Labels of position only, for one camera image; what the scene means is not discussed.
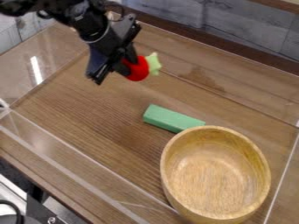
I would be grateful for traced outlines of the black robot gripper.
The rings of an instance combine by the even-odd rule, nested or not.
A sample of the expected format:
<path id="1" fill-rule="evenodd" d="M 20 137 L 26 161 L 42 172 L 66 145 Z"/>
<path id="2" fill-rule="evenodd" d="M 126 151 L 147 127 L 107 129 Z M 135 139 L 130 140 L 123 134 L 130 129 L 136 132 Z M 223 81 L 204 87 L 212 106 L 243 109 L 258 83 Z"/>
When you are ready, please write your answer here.
<path id="1" fill-rule="evenodd" d="M 123 76 L 131 74 L 131 69 L 122 63 L 138 64 L 138 54 L 134 40 L 142 26 L 135 14 L 124 15 L 119 21 L 107 21 L 104 33 L 87 41 L 90 58 L 86 75 L 100 85 L 110 73 Z"/>

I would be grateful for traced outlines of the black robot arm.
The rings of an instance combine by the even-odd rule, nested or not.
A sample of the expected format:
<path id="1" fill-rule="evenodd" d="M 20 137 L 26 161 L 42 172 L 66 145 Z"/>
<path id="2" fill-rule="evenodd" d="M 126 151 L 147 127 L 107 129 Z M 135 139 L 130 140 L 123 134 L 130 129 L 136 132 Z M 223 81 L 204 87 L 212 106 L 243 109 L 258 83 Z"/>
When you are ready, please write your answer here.
<path id="1" fill-rule="evenodd" d="M 20 17 L 35 12 L 74 28 L 88 45 L 86 75 L 99 85 L 110 73 L 131 81 L 148 76 L 146 57 L 136 54 L 134 40 L 142 30 L 135 14 L 108 0 L 0 0 L 0 13 Z"/>

